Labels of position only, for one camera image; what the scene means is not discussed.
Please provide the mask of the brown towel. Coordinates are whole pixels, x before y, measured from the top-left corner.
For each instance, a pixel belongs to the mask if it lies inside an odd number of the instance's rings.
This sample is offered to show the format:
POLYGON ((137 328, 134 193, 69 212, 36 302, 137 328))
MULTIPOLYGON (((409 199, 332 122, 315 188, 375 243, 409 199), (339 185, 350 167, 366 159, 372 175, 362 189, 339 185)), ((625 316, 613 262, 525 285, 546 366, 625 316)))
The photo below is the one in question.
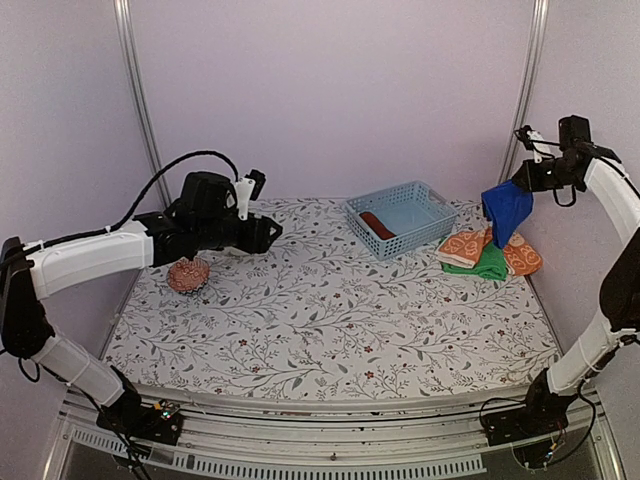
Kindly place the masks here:
POLYGON ((391 232, 372 212, 362 212, 359 216, 381 240, 386 241, 395 237, 395 234, 391 232))

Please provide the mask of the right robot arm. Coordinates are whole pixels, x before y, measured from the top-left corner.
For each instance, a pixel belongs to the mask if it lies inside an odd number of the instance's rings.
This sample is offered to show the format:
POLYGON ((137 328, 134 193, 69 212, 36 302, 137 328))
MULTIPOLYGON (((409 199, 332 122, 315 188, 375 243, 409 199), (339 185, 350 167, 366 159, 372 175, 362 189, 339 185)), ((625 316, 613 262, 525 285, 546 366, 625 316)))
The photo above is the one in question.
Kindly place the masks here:
POLYGON ((540 396, 517 415, 517 427, 537 436, 556 417, 547 398, 574 396, 578 386, 598 375, 615 352, 639 335, 639 189, 616 153, 591 138, 588 119, 576 115, 558 122, 558 138, 548 141, 531 126, 515 132, 532 153, 513 175, 514 183, 532 193, 573 198, 586 194, 595 207, 593 223, 585 224, 578 245, 580 273, 594 268, 591 286, 596 299, 593 319, 563 356, 541 374, 531 390, 540 396))

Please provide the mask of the blue towel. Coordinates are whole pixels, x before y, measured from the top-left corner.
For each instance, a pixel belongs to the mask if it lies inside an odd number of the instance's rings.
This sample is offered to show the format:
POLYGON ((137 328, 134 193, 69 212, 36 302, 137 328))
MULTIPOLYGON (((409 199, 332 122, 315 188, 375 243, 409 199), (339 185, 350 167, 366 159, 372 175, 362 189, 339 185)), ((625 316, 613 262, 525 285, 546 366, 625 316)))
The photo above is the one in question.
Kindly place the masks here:
POLYGON ((534 198, 508 180, 481 194, 485 217, 492 225, 493 244, 503 249, 533 211, 534 198))

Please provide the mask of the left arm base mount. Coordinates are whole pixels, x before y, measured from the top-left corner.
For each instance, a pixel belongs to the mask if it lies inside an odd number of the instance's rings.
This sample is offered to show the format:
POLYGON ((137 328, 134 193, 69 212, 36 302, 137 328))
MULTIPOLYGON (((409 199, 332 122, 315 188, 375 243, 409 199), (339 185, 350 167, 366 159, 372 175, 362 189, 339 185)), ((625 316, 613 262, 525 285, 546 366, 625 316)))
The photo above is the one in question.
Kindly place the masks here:
POLYGON ((144 406, 142 397, 122 372, 112 367, 122 383, 123 393, 108 407, 101 407, 96 424, 126 437, 176 446, 182 432, 184 417, 180 405, 161 399, 144 406))

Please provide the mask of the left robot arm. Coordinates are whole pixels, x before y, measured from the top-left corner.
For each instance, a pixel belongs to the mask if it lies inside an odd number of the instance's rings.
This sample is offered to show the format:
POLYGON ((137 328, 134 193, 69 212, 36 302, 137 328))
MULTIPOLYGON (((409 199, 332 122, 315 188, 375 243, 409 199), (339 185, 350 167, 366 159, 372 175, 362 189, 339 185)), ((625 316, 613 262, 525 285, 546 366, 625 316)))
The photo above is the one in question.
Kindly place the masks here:
POLYGON ((192 172, 180 197, 165 211, 137 215, 97 234, 59 243, 6 240, 1 255, 1 342, 19 359, 30 359, 67 384, 110 407, 111 419, 128 434, 148 426, 148 412, 131 397, 114 369, 51 326, 42 304, 53 294, 129 270, 192 260, 201 251, 232 247, 263 254, 281 235, 269 217, 250 212, 265 184, 252 170, 237 181, 192 172))

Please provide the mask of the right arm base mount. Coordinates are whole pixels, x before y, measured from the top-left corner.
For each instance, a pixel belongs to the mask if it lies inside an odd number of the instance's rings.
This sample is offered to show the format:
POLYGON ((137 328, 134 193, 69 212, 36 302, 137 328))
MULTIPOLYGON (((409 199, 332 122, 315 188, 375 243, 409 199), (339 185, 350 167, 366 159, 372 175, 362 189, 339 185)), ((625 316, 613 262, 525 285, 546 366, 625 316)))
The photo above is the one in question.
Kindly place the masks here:
POLYGON ((566 428, 568 408, 577 398, 576 393, 552 392, 547 370, 543 370, 516 408, 484 413, 489 403, 497 401, 497 398, 489 399, 481 406, 479 421, 490 446, 526 440, 566 428))

